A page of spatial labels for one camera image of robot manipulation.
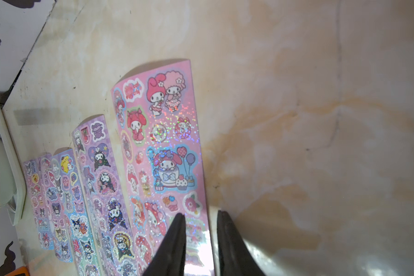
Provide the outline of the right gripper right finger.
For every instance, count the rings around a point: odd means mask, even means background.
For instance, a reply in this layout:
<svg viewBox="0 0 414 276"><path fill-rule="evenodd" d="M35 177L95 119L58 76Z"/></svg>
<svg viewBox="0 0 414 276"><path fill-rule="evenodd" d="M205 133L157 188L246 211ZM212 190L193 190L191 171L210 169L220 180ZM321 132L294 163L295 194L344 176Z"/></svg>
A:
<svg viewBox="0 0 414 276"><path fill-rule="evenodd" d="M217 213L218 260L221 276L264 276L228 212Z"/></svg>

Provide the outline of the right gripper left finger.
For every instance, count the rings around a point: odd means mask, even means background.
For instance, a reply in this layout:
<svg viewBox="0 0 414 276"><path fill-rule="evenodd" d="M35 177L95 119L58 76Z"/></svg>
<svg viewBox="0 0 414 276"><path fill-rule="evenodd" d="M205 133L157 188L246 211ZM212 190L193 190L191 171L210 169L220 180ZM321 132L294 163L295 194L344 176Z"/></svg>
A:
<svg viewBox="0 0 414 276"><path fill-rule="evenodd" d="M183 276L186 260L186 219L176 214L144 276Z"/></svg>

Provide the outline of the remaining sticker sheet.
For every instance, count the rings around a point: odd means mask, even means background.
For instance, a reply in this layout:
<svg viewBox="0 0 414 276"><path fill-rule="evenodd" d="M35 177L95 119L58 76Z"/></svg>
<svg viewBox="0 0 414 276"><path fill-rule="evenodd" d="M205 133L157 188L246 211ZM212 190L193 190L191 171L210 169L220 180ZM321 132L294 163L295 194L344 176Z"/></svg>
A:
<svg viewBox="0 0 414 276"><path fill-rule="evenodd" d="M64 222L69 234L73 261L80 276L100 275L100 264L92 236L79 179L78 165L71 148L52 158L52 173L62 200Z"/></svg>

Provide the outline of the pink sticker sheet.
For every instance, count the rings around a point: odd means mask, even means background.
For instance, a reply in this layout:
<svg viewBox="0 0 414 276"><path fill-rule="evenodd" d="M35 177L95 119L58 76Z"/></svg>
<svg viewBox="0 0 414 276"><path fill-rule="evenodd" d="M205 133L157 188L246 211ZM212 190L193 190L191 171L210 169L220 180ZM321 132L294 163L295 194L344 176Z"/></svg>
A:
<svg viewBox="0 0 414 276"><path fill-rule="evenodd" d="M24 162L24 173L40 247L44 250L53 250L54 241L47 213L47 201L44 184L41 180L39 160L31 159Z"/></svg>
<svg viewBox="0 0 414 276"><path fill-rule="evenodd" d="M214 275L190 61L141 71L117 83L111 94L138 272L150 264L181 213L186 218L185 274Z"/></svg>
<svg viewBox="0 0 414 276"><path fill-rule="evenodd" d="M61 188L59 165L54 163L51 154L41 156L39 165L55 255L60 261L71 263L73 258L66 227L66 215L62 203L63 191Z"/></svg>

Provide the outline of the orange mug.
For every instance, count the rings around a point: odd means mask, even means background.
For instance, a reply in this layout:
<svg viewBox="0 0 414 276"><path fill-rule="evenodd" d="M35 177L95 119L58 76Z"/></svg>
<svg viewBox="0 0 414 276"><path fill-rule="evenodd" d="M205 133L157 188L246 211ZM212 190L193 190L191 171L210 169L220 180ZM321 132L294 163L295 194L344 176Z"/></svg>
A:
<svg viewBox="0 0 414 276"><path fill-rule="evenodd" d="M5 276L30 276L29 270L26 266L19 267Z"/></svg>

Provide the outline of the white square tray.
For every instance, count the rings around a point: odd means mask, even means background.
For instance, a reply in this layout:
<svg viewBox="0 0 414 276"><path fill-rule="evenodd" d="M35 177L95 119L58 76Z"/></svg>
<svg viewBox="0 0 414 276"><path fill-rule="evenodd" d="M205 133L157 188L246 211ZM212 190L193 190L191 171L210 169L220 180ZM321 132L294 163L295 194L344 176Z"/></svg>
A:
<svg viewBox="0 0 414 276"><path fill-rule="evenodd" d="M7 211L13 226L22 218L25 198L24 174L0 107L0 210Z"/></svg>

